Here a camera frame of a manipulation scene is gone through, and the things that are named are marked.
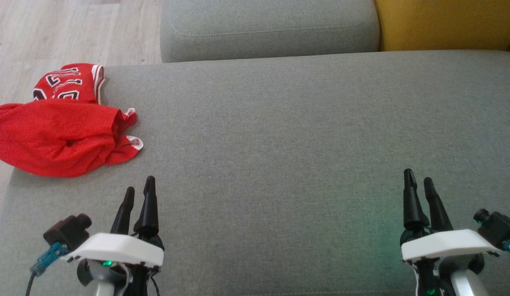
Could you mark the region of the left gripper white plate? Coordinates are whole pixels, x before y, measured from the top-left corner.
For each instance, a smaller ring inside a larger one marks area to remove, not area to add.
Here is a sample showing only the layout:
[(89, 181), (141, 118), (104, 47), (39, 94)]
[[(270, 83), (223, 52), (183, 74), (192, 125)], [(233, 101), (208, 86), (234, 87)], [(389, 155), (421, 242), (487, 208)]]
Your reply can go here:
[[(156, 180), (148, 176), (144, 201), (134, 232), (152, 238), (159, 232)], [(129, 236), (135, 189), (128, 187), (110, 234), (95, 234), (65, 258), (78, 261), (76, 274), (84, 296), (147, 296), (149, 283), (162, 268), (164, 249)]]

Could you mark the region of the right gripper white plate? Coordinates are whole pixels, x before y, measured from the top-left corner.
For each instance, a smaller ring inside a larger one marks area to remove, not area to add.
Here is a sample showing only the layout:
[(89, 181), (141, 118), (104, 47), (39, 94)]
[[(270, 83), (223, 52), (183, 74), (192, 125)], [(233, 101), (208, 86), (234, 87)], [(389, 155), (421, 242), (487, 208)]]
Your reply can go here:
[[(423, 182), (431, 214), (431, 229), (438, 233), (409, 240), (401, 245), (403, 262), (414, 270), (415, 295), (489, 295), (478, 274), (484, 267), (484, 253), (499, 256), (499, 251), (473, 230), (453, 231), (433, 180), (426, 177)], [(403, 208), (406, 229), (429, 225), (411, 169), (404, 170)]]

